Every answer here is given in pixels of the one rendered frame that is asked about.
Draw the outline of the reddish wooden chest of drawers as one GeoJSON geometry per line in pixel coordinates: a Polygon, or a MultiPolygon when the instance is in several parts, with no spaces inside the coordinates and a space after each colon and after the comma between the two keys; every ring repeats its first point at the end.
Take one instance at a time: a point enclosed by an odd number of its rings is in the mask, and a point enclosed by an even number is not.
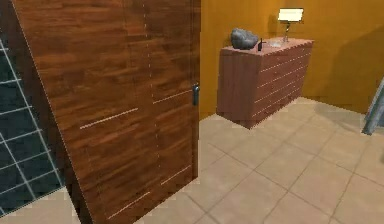
{"type": "Polygon", "coordinates": [[[252,128],[301,95],[314,42],[281,37],[220,50],[216,113],[252,128]]]}

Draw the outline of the brown wooden room door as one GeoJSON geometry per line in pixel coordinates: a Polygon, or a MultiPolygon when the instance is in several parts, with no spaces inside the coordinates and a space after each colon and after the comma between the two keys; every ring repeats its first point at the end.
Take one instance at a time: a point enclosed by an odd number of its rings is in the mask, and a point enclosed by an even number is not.
{"type": "Polygon", "coordinates": [[[198,175],[201,0],[0,0],[81,224],[134,224],[198,175]]]}

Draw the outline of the grey rock shaped object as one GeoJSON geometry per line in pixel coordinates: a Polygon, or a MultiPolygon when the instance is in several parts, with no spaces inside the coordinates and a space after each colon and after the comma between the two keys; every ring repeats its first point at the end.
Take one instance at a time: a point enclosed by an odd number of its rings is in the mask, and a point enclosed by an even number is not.
{"type": "Polygon", "coordinates": [[[258,36],[240,28],[234,28],[230,35],[231,44],[235,49],[250,50],[258,42],[258,36]]]}

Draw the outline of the table lamp with pale shade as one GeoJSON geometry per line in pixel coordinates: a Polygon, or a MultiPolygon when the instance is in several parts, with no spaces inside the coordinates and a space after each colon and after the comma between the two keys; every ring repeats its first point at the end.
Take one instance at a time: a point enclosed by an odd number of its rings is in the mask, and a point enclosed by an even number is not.
{"type": "Polygon", "coordinates": [[[278,21],[286,24],[283,41],[288,41],[288,33],[292,23],[300,22],[303,17],[303,8],[280,8],[278,13],[278,21]]]}

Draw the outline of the grey blue furniture leg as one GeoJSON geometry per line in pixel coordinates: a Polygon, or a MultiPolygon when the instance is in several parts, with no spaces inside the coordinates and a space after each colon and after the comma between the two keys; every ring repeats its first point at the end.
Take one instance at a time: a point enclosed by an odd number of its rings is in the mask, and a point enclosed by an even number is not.
{"type": "Polygon", "coordinates": [[[365,121],[362,132],[367,135],[371,135],[377,127],[384,127],[384,77],[377,88],[365,121]]]}

